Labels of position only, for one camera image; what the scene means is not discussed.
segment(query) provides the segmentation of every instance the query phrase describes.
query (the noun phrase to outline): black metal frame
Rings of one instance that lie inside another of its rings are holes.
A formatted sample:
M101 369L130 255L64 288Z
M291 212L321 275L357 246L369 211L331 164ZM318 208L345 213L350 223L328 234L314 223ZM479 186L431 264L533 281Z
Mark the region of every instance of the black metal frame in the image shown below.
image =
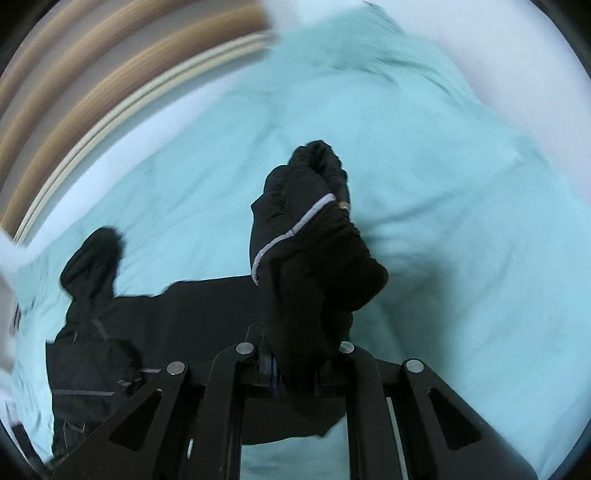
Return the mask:
M286 395L259 324L247 340L208 365L169 364L56 465L52 478L238 480L245 398ZM537 478L422 362L391 364L345 346L318 372L314 395L346 398L352 480L402 480L401 453L411 480Z

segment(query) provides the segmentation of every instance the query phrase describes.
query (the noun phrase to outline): wrinkled fabric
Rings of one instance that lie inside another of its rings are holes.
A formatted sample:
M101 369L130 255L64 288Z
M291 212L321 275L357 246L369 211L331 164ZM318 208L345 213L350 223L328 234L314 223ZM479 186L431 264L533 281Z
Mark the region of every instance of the wrinkled fabric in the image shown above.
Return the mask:
M318 138L338 153L350 218L389 273L355 313L352 341L425 360L549 477L591 417L589 209L435 45L369 5L283 39L19 272L13 390L40 453L53 429L45 342L63 326L58 279L83 240L102 225L124 235L117 295L250 275L249 205ZM346 438L342 421L322 439L244 447L241 478L346 479Z

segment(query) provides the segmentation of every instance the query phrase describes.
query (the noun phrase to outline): reflective strip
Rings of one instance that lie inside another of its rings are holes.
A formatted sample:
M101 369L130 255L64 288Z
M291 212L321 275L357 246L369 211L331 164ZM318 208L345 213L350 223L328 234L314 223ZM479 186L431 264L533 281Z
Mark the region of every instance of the reflective strip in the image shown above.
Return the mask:
M103 337L103 340L107 340L109 338L109 335L107 335L107 331L105 330L105 327L100 322L100 320L97 318L92 319L92 323L95 324L95 327L99 331L101 337Z
M322 210L322 208L330 202L336 202L336 197L332 193L327 193L324 195L320 200L318 200L310 210L308 210L304 216L297 222L292 228L290 228L284 234L274 238L269 243L267 243L263 248L259 250L259 253L256 254L254 262L252 263L252 270L251 270L251 277L256 285L258 285L258 279L256 277L256 270L261 263L263 255L265 255L271 248L273 248L279 242L291 238L297 232L304 228L304 225L307 224L310 220L314 218L314 216Z
M101 392L98 390L52 390L54 395L94 395L95 397L110 397L115 392Z

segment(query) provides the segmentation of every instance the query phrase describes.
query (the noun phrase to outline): black jacket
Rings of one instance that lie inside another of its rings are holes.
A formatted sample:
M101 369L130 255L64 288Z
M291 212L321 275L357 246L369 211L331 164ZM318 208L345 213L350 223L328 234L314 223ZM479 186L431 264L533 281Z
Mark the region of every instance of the black jacket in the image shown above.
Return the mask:
M249 276L181 281L154 297L114 297L121 251L119 235L100 228L60 278L72 303L65 327L46 347L56 458L71 452L145 382L142 370L164 368L174 360L189 367L209 361L244 341L248 327L261 320L258 291ZM313 419L285 403L250 401L243 442L324 435L344 413L339 400L327 402Z

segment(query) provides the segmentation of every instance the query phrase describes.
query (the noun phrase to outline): metal bolt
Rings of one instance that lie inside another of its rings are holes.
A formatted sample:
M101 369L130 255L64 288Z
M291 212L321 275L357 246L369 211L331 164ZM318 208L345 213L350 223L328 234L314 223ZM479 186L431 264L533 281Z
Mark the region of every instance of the metal bolt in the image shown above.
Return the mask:
M255 346L250 342L242 342L236 345L236 351L241 355L253 353Z
M170 362L167 366L166 366L166 371L171 374L171 375L178 375L183 373L184 371L184 363L176 361L176 362Z
M355 345L351 342L341 342L339 347L339 352L341 353L352 353L355 350Z
M407 362L407 370L413 374L419 374L425 369L425 365L420 360L409 360Z

